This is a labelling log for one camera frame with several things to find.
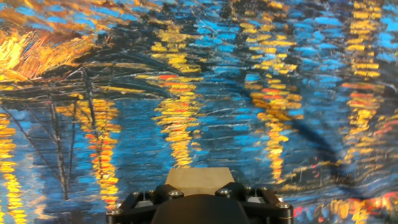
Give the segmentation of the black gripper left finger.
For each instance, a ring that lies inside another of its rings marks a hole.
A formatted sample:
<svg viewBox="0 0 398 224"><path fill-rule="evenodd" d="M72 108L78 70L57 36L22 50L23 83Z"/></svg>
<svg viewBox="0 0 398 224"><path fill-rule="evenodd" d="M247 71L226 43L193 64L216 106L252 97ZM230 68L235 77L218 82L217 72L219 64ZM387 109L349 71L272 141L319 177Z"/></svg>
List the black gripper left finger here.
<svg viewBox="0 0 398 224"><path fill-rule="evenodd" d="M160 205L170 199L169 185L158 185L154 190L132 192L116 208L105 215L107 224L142 223L153 219Z"/></svg>

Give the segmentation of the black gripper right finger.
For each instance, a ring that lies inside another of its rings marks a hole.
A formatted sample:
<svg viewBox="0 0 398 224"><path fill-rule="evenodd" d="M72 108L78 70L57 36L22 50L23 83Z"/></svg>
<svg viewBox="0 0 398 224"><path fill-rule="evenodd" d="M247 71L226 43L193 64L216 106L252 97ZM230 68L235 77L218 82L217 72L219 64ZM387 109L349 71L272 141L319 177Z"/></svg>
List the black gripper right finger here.
<svg viewBox="0 0 398 224"><path fill-rule="evenodd" d="M259 223L293 224L293 206L282 202L272 189L265 186L245 187L231 184L231 198L237 200L249 218Z"/></svg>

